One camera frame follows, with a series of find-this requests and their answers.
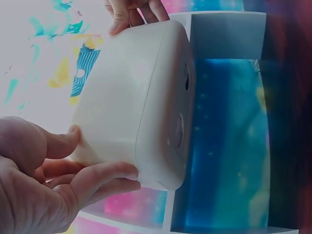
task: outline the knuckle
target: knuckle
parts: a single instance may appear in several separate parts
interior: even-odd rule
[[[128,21],[128,19],[129,19],[128,14],[119,14],[119,13],[114,14],[114,20]]]

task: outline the teal paint splash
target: teal paint splash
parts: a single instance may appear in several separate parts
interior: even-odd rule
[[[18,85],[19,81],[17,79],[12,79],[10,81],[10,84],[9,84],[9,89],[8,89],[8,92],[6,94],[6,97],[5,97],[5,100],[4,100],[4,104],[6,105],[9,100],[12,98],[12,95]]]
[[[37,44],[33,45],[34,48],[34,57],[33,57],[33,61],[32,61],[32,66],[37,62],[38,57],[40,55],[40,47]]]
[[[22,109],[24,108],[24,106],[25,106],[25,104],[22,104],[22,105],[19,106],[18,109],[19,109],[19,110],[22,110]]]

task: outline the finger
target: finger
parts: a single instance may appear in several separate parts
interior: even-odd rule
[[[137,169],[129,163],[101,163],[82,169],[74,177],[70,186],[81,207],[106,182],[114,178],[136,179],[137,177]]]
[[[132,27],[143,25],[144,20],[136,9],[130,10],[130,24]]]
[[[140,10],[141,10],[141,12],[142,12],[147,23],[158,22],[157,17],[152,12],[152,10],[150,9],[150,6],[148,4],[145,4],[142,7],[140,7]]]
[[[155,14],[159,21],[165,21],[170,19],[161,0],[149,0],[149,5],[151,11]]]
[[[111,16],[114,16],[114,11],[113,11],[113,8],[112,8],[112,6],[111,6],[109,0],[104,0],[104,7],[105,7],[105,9],[109,12],[109,14],[110,14]]]
[[[45,185],[49,187],[50,189],[53,189],[56,186],[61,185],[61,184],[70,184],[74,177],[75,177],[75,174],[62,175],[58,178],[54,178],[50,180]]]
[[[60,159],[69,156],[77,147],[80,140],[80,129],[72,125],[67,134],[52,134],[37,126],[47,141],[46,158]]]
[[[115,178],[101,186],[89,199],[86,206],[116,194],[124,194],[141,189],[138,181],[126,178]]]
[[[44,173],[43,173],[43,170],[42,170],[41,167],[35,169],[33,178],[34,178],[36,181],[38,181],[40,184],[43,184],[43,183],[46,182],[45,176],[44,176]]]
[[[110,4],[114,12],[114,21],[109,32],[116,35],[129,27],[129,11],[125,0],[110,0]]]
[[[77,174],[85,166],[66,159],[46,159],[41,167],[45,180],[66,174]]]

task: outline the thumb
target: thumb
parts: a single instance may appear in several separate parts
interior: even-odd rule
[[[72,125],[67,134],[52,134],[37,126],[44,134],[47,141],[46,158],[61,159],[69,156],[77,147],[80,140],[80,129]]]
[[[127,0],[110,0],[114,12],[114,21],[109,32],[111,35],[116,35],[122,30],[129,27],[129,11],[128,11],[128,1]]]

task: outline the yellow paint splash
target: yellow paint splash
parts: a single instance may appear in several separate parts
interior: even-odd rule
[[[84,46],[89,48],[89,49],[91,49],[91,50],[94,50],[96,48],[96,44],[93,41],[93,37],[92,36],[88,37],[88,39],[84,43]]]
[[[79,96],[70,97],[70,100],[69,100],[72,106],[75,106],[78,103],[78,101],[79,101]]]
[[[69,78],[69,59],[68,57],[64,57],[55,71],[53,78],[49,79],[48,86],[59,88],[69,84],[71,81],[72,79]]]

